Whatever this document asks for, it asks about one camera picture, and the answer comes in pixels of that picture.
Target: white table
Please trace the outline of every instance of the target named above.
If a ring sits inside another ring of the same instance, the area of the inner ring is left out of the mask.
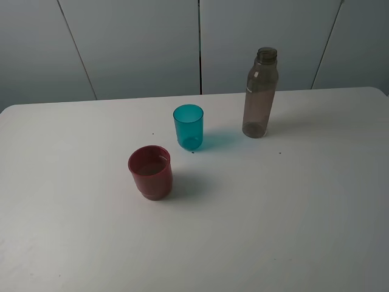
[[[204,109],[204,147],[172,112]],[[389,289],[389,98],[277,92],[262,139],[244,94],[17,105],[0,115],[0,291]],[[144,199],[137,148],[171,154],[174,190]]]

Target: cup rim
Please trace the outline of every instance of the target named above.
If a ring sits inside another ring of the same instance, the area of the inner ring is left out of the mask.
[[[166,163],[165,167],[164,167],[161,171],[159,171],[159,172],[157,172],[157,173],[155,173],[155,174],[153,174],[153,175],[140,175],[140,174],[136,173],[134,170],[132,170],[132,169],[131,169],[131,166],[130,166],[131,158],[133,158],[138,152],[140,152],[141,150],[143,150],[143,149],[145,149],[145,148],[158,148],[159,150],[164,151],[164,152],[166,153],[166,156],[167,156],[167,157],[165,157],[165,158],[167,158],[167,163]],[[147,145],[147,146],[140,147],[139,149],[135,150],[135,151],[131,154],[131,156],[128,158],[128,163],[127,163],[128,170],[129,170],[133,175],[142,176],[142,177],[144,177],[144,178],[151,178],[151,177],[153,177],[153,176],[159,175],[160,173],[164,172],[164,171],[169,167],[169,165],[170,165],[170,153],[169,153],[169,151],[166,150],[166,149],[164,149],[164,148],[161,147],[161,146],[158,146],[158,145]]]
[[[188,105],[195,106],[195,107],[199,108],[199,109],[201,110],[201,116],[200,116],[197,120],[194,120],[194,121],[192,121],[192,122],[183,122],[183,121],[181,121],[181,120],[177,120],[177,119],[176,119],[176,116],[174,115],[174,114],[176,113],[176,111],[177,111],[179,108],[182,108],[183,106],[188,106]],[[173,111],[173,119],[176,120],[176,121],[179,122],[179,123],[195,123],[195,122],[198,122],[199,120],[201,120],[202,117],[204,117],[204,111],[202,110],[202,108],[201,108],[200,106],[198,106],[198,105],[194,105],[194,104],[191,104],[191,103],[188,103],[188,104],[186,104],[186,105],[180,105],[179,107],[177,107],[177,108]]]

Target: bottle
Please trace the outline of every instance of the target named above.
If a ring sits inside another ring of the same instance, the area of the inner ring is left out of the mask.
[[[242,127],[247,137],[260,138],[266,134],[277,82],[277,50],[262,47],[247,78]]]

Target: red cup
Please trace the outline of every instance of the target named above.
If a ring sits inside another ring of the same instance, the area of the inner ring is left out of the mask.
[[[142,195],[153,201],[166,197],[173,183],[170,154],[160,146],[144,146],[128,160],[129,171]]]

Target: plastic cup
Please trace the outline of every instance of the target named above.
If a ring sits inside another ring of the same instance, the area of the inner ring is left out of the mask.
[[[202,143],[204,112],[197,105],[181,105],[173,113],[178,144],[186,150],[199,148]]]
[[[170,154],[160,146],[145,146],[128,160],[129,171],[142,195],[153,201],[166,197],[173,183]]]

